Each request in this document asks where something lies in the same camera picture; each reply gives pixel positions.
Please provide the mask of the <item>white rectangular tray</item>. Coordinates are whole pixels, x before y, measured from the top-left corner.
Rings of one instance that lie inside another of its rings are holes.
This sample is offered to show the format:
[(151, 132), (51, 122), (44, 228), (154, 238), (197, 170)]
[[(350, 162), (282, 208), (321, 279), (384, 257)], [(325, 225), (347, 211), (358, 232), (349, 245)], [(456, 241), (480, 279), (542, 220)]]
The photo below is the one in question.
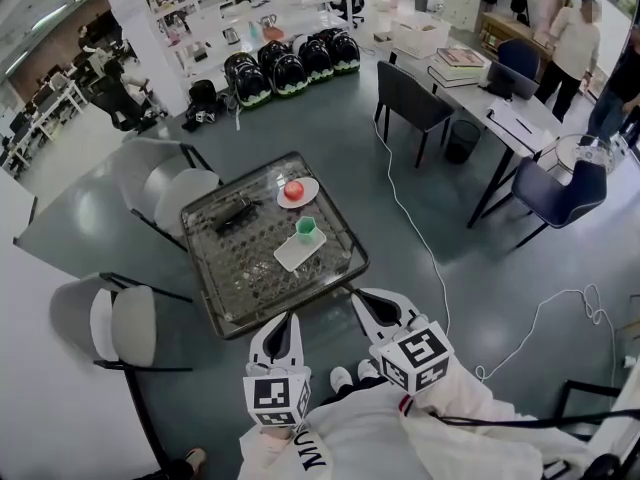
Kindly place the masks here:
[(295, 233), (289, 237), (273, 256), (289, 273), (294, 272), (326, 243), (326, 235), (316, 229), (311, 235)]

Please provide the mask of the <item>glass teapot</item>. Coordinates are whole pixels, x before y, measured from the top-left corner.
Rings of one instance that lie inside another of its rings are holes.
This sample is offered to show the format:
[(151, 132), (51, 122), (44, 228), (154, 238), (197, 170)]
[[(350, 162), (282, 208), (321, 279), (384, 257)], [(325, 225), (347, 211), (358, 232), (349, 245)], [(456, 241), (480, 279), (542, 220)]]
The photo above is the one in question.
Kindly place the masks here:
[(277, 16), (275, 14), (267, 14), (259, 19), (264, 38), (267, 41), (281, 40), (284, 32), (277, 27)]

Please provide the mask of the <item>wooden cabinet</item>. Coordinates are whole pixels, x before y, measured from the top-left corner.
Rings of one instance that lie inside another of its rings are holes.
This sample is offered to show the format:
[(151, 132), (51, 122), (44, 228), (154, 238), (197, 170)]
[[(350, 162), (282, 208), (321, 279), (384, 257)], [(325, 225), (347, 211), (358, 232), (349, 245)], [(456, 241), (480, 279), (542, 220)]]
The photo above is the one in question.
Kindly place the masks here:
[(532, 46), (540, 55), (541, 62), (547, 63), (552, 50), (534, 40), (534, 31), (512, 17), (495, 12), (484, 12), (481, 16), (479, 33), (482, 49), (492, 59), (498, 58), (498, 47), (505, 41), (520, 39)]

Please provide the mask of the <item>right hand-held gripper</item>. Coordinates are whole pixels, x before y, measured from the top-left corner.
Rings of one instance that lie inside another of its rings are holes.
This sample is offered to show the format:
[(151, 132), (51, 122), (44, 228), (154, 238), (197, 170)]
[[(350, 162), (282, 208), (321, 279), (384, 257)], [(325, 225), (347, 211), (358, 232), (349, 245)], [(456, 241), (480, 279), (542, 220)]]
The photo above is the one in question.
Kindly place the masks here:
[(408, 395), (446, 376), (453, 347), (440, 324), (427, 323), (408, 297), (379, 288), (357, 288), (351, 303), (363, 333), (373, 344), (370, 352), (382, 376)]

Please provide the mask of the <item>person's white jacket torso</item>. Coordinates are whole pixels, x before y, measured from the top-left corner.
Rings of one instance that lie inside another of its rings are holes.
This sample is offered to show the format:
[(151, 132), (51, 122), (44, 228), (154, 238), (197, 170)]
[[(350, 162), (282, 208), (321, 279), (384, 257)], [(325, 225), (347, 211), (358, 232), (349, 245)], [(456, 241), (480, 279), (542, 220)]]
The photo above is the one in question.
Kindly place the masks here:
[(577, 439), (518, 413), (501, 422), (445, 417), (401, 399), (385, 383), (310, 413), (332, 480), (543, 480), (550, 466), (579, 477), (594, 460)]

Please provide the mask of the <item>round glass side table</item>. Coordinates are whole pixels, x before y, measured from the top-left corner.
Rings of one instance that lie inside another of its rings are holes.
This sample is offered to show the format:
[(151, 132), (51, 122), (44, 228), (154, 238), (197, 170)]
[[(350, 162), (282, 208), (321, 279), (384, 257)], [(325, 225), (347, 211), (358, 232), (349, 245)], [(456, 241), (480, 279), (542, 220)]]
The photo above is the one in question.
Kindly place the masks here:
[(569, 173), (574, 171), (578, 161), (600, 165), (607, 173), (615, 167), (615, 155), (610, 145), (591, 135), (564, 135), (556, 140), (554, 153), (558, 165)]

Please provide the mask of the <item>white storage crate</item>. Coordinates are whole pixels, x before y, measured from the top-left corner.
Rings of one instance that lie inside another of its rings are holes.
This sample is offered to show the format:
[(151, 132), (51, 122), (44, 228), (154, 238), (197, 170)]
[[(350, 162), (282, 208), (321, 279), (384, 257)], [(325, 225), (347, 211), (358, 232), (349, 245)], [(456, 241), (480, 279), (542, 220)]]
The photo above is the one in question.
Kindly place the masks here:
[(391, 22), (393, 47), (413, 58), (424, 59), (446, 46), (451, 24), (438, 16), (417, 13)]

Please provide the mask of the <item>grey chair black frame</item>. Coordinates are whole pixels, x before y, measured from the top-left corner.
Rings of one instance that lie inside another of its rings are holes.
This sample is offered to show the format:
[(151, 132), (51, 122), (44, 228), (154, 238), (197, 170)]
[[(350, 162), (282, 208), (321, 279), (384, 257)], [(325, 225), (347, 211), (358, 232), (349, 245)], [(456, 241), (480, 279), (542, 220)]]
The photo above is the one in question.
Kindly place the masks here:
[[(96, 345), (91, 313), (99, 296), (109, 297), (109, 341), (116, 358), (109, 359)], [(100, 272), (66, 283), (50, 299), (49, 315), (61, 340), (89, 363), (123, 372), (190, 372), (185, 366), (159, 367), (156, 297), (191, 304), (193, 299), (113, 273)]]
[(157, 234), (184, 249), (181, 210), (223, 184), (195, 146), (134, 138), (112, 156), (126, 208)]

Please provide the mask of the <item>black mesh wastebasket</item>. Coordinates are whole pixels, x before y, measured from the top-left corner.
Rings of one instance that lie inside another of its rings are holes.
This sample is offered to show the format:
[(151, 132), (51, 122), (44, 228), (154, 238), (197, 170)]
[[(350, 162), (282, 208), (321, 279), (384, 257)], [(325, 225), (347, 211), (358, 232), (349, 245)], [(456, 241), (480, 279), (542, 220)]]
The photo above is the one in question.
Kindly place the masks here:
[(445, 159), (456, 165), (464, 164), (471, 156), (480, 141), (481, 130), (472, 122), (457, 120), (451, 126)]

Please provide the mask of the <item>black floor bag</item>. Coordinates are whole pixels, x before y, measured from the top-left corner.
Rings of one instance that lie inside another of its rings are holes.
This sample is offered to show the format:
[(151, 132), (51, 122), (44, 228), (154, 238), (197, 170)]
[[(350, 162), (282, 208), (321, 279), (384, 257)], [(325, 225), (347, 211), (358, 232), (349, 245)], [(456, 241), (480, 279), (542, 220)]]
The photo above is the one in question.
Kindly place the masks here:
[(202, 124), (215, 123), (218, 111), (218, 97), (211, 80), (194, 82), (189, 89), (190, 104), (185, 112), (182, 129), (193, 132)]

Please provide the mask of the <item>black and green backpack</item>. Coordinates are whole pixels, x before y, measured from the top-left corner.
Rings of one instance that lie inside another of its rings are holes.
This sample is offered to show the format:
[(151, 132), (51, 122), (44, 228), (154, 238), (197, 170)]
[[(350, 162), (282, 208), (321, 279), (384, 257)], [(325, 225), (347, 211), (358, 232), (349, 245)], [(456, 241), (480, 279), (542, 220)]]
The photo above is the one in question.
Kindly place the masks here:
[(300, 58), (293, 53), (280, 55), (272, 66), (271, 83), (275, 93), (281, 97), (291, 97), (304, 91), (309, 81)]
[(223, 69), (229, 89), (242, 108), (259, 106), (271, 98), (271, 86), (251, 54), (233, 53)]
[(270, 69), (273, 64), (283, 55), (289, 54), (291, 49), (286, 44), (272, 40), (258, 51), (258, 62), (263, 70)]
[(336, 74), (342, 75), (359, 70), (360, 49), (347, 32), (335, 33), (329, 40), (328, 50)]
[(333, 62), (322, 40), (308, 37), (300, 45), (297, 55), (309, 83), (320, 83), (334, 75)]

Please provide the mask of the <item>person's left white shoe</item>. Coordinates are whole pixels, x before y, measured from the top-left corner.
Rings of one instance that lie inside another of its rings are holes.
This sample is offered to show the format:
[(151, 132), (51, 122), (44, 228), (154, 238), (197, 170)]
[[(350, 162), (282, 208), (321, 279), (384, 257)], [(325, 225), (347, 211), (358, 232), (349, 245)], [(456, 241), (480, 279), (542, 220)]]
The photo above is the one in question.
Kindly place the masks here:
[(333, 391), (338, 394), (347, 388), (353, 387), (353, 380), (349, 371), (341, 366), (334, 367), (330, 372), (330, 385)]

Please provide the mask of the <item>glass-top rattan table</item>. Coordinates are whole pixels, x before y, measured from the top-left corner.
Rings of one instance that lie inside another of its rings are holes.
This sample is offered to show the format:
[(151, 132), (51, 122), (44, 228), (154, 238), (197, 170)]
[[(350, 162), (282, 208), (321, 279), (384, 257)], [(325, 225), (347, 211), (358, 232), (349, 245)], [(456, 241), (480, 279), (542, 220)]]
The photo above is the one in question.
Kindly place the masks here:
[[(277, 195), (289, 181), (313, 177), (298, 152), (289, 152), (223, 184), (182, 209), (180, 217), (205, 307), (217, 334), (235, 339), (271, 318), (298, 308), (348, 284), (369, 266), (369, 256), (330, 194), (298, 209), (284, 209)], [(263, 205), (224, 233), (212, 223), (245, 196)], [(294, 272), (274, 251), (293, 236), (296, 222), (313, 217), (326, 243)]]

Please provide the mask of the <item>green cup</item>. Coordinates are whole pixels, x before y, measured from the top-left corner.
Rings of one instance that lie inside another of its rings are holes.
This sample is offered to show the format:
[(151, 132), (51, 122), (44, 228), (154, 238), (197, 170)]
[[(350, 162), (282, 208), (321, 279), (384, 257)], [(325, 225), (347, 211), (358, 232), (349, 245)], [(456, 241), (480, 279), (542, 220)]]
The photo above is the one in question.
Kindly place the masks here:
[(303, 216), (296, 222), (296, 237), (303, 244), (315, 244), (319, 238), (319, 229), (313, 217)]

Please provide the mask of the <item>white paper pad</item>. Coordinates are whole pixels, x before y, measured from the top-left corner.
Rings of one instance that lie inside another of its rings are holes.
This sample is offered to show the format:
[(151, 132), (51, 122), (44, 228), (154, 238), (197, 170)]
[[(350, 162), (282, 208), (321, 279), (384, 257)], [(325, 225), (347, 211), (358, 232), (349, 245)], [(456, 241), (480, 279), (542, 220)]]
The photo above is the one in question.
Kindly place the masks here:
[(510, 103), (495, 99), (487, 109), (487, 119), (496, 125), (502, 132), (515, 139), (531, 152), (537, 152), (545, 148), (545, 133), (529, 123), (523, 116), (514, 110)]

